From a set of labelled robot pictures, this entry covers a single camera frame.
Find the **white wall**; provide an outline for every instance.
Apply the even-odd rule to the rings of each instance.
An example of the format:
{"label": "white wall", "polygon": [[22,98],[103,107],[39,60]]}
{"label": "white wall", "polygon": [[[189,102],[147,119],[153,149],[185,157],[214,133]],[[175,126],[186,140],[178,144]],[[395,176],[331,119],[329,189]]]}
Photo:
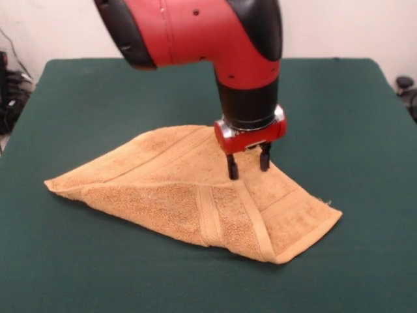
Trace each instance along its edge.
{"label": "white wall", "polygon": [[[370,57],[390,83],[417,80],[417,0],[280,3],[284,57]],[[0,0],[0,27],[36,80],[50,59],[120,56],[93,0]],[[0,48],[9,48],[1,35]]]}

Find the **red robot arm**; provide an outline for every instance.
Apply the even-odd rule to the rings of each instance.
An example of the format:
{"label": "red robot arm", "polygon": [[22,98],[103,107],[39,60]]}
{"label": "red robot arm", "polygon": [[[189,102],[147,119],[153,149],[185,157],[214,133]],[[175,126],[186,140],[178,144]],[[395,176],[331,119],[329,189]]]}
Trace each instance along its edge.
{"label": "red robot arm", "polygon": [[277,105],[282,50],[276,0],[94,0],[124,58],[139,70],[211,61],[223,118],[214,124],[233,154],[260,145],[261,169],[286,121]]}

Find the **orange towel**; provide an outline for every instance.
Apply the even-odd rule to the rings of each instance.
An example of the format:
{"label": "orange towel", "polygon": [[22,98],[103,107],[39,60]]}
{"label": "orange towel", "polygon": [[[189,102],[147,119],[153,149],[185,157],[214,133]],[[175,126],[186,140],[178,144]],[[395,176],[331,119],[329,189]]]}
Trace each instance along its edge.
{"label": "orange towel", "polygon": [[259,170],[259,149],[235,155],[227,175],[212,127],[159,128],[57,178],[51,192],[174,239],[286,263],[341,218],[275,165]]}

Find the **green table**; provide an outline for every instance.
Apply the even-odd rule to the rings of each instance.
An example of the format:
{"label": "green table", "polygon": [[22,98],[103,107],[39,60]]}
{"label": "green table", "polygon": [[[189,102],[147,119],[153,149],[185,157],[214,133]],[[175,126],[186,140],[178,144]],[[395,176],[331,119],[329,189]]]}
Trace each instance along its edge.
{"label": "green table", "polygon": [[283,266],[187,245],[52,195],[43,180],[221,115],[208,63],[48,63],[0,159],[0,312],[415,312],[417,128],[367,59],[286,59],[273,161],[344,212]]}

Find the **screw hole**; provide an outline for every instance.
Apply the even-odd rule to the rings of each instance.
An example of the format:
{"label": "screw hole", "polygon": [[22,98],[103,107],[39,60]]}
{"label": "screw hole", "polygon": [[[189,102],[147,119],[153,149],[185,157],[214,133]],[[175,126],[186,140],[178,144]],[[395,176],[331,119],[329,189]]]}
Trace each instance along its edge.
{"label": "screw hole", "polygon": [[129,51],[130,49],[132,49],[132,45],[131,44],[122,44],[119,49],[123,52]]}

